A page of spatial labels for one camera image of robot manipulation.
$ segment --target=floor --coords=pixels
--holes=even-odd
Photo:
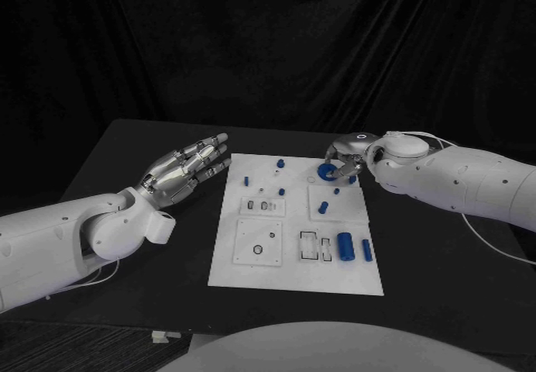
[[[157,372],[217,338],[184,334],[154,344],[145,330],[4,322],[0,372]],[[479,355],[517,372],[536,370],[536,355]]]

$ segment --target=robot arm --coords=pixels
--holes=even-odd
[[[159,209],[178,203],[230,159],[226,134],[171,151],[138,185],[0,218],[0,312],[61,290],[139,248],[165,244],[175,220]]]
[[[340,169],[329,164],[334,157],[344,162]],[[351,176],[364,165],[388,192],[536,232],[534,166],[466,147],[433,149],[401,132],[387,132],[380,138],[351,133],[332,142],[319,176]]]

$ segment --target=black table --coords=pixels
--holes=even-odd
[[[151,162],[220,132],[229,154],[318,157],[335,134],[116,120],[63,201],[133,185]],[[115,277],[5,312],[0,319],[226,335],[282,322],[386,326],[471,351],[533,353],[536,273],[478,240],[461,215],[390,194],[360,175],[384,297],[207,287],[226,172],[165,211],[168,243],[145,242]],[[508,225],[469,218],[488,241],[522,256]],[[203,233],[194,233],[203,226]]]

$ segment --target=blue object in gripper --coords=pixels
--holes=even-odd
[[[325,210],[327,210],[327,201],[321,202],[319,208],[318,208],[318,213],[324,215]]]
[[[370,262],[371,261],[371,252],[370,252],[370,244],[368,244],[367,239],[363,239],[363,253],[364,253],[364,261]]]
[[[351,234],[342,232],[337,235],[338,255],[342,261],[354,260],[354,244],[351,243]]]
[[[332,172],[335,169],[337,169],[337,167],[335,167],[332,164],[321,164],[321,165],[318,166],[316,173],[318,173],[319,178],[321,178],[324,181],[334,181],[334,180],[335,180],[335,178],[332,178],[332,177],[327,177],[327,174],[328,174],[329,172]]]

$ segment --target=blue ring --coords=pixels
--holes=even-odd
[[[334,181],[335,178],[327,177],[327,174],[332,172],[337,169],[337,167],[332,164],[321,164],[318,166],[318,176],[324,181]]]

